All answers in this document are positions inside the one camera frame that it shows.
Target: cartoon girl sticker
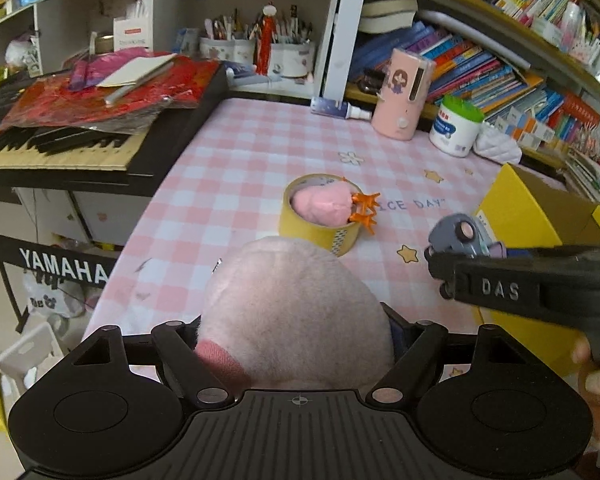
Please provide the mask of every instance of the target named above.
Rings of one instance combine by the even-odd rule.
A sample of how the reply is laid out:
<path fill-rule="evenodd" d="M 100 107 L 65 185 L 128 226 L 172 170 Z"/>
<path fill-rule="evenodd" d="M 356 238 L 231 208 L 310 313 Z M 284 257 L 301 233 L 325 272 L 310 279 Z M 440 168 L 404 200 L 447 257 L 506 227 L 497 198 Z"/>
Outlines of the cartoon girl sticker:
<path fill-rule="evenodd" d="M 401 94 L 402 90 L 407 86 L 407 79 L 407 73 L 402 69 L 398 69 L 394 72 L 388 87 L 394 94 Z"/>

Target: notebook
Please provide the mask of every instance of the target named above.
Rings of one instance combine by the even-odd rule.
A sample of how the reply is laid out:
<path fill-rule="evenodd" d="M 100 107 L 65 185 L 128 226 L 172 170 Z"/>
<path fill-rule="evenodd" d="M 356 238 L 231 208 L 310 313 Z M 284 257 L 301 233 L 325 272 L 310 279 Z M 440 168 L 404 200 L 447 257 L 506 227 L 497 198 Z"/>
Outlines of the notebook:
<path fill-rule="evenodd" d="M 131 85 L 170 62 L 176 54 L 157 57 L 136 57 L 99 83 L 100 87 Z"/>

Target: table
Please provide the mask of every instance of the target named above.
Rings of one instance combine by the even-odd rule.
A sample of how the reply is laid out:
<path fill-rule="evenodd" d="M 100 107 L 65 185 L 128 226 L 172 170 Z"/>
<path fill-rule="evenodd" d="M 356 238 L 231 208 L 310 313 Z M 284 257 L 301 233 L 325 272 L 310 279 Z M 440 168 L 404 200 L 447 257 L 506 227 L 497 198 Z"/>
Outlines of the table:
<path fill-rule="evenodd" d="M 341 257 L 379 301 L 407 320 L 473 333 L 471 308 L 440 297 L 423 250 L 442 216 L 475 211 L 499 169 L 473 153 L 446 155 L 424 132 L 402 142 L 376 134 L 369 123 L 313 115 L 300 105 L 227 100 L 142 215 L 86 336 L 105 324 L 135 334 L 195 319 L 218 258 L 277 234 L 283 190 L 309 173 L 341 175 L 366 193 L 381 193 L 376 235 L 361 229 Z"/>

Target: green lid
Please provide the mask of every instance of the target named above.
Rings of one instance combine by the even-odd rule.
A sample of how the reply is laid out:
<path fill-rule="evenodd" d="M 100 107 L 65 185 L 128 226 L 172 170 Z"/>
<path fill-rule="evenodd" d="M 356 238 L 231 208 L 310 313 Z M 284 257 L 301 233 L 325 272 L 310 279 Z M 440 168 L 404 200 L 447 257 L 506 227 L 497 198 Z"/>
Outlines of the green lid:
<path fill-rule="evenodd" d="M 472 123 L 481 123 L 484 120 L 484 114 L 480 111 L 480 108 L 459 97 L 445 95 L 442 99 L 442 104 L 447 110 L 458 114 Z"/>

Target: yellow masking tape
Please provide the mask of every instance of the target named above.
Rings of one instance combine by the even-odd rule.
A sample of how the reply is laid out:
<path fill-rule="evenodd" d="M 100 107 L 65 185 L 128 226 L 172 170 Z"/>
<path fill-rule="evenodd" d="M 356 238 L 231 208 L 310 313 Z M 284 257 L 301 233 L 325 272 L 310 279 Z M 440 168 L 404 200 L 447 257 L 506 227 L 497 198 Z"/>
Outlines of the yellow masking tape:
<path fill-rule="evenodd" d="M 296 178 L 291 184 L 286 186 L 282 199 L 282 212 L 280 213 L 280 224 L 278 232 L 281 236 L 288 238 L 304 238 L 313 242 L 318 247 L 327 249 L 336 256 L 342 256 L 358 238 L 360 224 L 358 222 L 349 222 L 341 227 L 325 227 L 318 224 L 307 222 L 301 218 L 291 207 L 291 197 L 294 193 L 308 186 L 324 186 L 336 180 L 342 180 L 342 177 L 313 173 L 300 178 Z M 354 183 L 350 184 L 360 193 L 362 190 Z"/>

